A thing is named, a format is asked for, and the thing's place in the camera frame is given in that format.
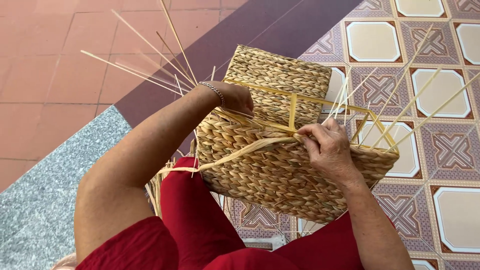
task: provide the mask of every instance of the gray speckled stone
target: gray speckled stone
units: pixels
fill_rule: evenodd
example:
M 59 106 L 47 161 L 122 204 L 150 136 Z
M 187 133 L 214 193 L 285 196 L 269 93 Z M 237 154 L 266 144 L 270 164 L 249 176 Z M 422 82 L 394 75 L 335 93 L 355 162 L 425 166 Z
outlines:
M 0 194 L 0 270 L 49 269 L 74 251 L 78 182 L 130 130 L 111 106 Z

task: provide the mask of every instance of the silver bracelet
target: silver bracelet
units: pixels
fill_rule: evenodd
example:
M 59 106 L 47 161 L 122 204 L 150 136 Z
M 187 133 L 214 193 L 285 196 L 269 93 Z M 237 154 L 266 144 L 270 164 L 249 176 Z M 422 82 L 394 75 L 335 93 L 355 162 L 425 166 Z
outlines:
M 204 86 L 209 87 L 210 89 L 212 89 L 212 90 L 220 97 L 220 99 L 222 100 L 222 105 L 220 105 L 220 107 L 225 106 L 225 99 L 223 98 L 222 93 L 220 93 L 220 91 L 218 91 L 215 87 L 213 87 L 213 85 L 208 84 L 208 83 L 206 83 L 206 82 L 199 82 L 198 84 L 204 85 Z

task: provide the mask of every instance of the wrinkled hand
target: wrinkled hand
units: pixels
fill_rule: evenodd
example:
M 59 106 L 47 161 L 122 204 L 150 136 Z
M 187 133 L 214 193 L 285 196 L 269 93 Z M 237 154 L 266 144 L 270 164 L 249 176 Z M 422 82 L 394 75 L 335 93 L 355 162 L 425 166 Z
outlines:
M 346 186 L 363 179 L 350 156 L 350 143 L 345 126 L 338 125 L 329 118 L 323 125 L 309 124 L 298 130 L 300 135 L 313 135 L 303 139 L 310 156 L 312 167 L 322 172 L 326 178 Z
M 248 88 L 223 82 L 206 82 L 215 87 L 225 99 L 224 108 L 253 116 L 253 100 Z

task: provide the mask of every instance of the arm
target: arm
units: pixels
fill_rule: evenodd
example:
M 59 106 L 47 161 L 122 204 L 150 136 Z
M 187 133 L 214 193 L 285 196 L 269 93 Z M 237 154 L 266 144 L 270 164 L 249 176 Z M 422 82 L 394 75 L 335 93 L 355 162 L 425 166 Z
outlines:
M 315 136 L 318 143 L 304 138 L 312 166 L 334 181 L 347 199 L 363 267 L 413 270 L 402 240 L 353 164 L 345 126 L 330 118 L 325 126 L 306 125 L 298 133 Z
M 209 83 L 224 96 L 226 108 L 253 115 L 247 88 Z M 114 235 L 153 215 L 143 187 L 220 102 L 210 88 L 195 87 L 135 127 L 83 176 L 73 221 L 78 262 Z

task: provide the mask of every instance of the red clothing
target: red clothing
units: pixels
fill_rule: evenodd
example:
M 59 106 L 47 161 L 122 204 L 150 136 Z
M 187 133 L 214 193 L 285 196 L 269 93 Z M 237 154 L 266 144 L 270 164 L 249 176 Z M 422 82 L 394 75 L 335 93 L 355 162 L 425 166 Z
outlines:
M 193 158 L 175 167 L 192 167 Z M 161 185 L 162 217 L 106 241 L 77 270 L 363 269 L 349 214 L 268 252 L 246 248 L 199 173 L 171 172 Z

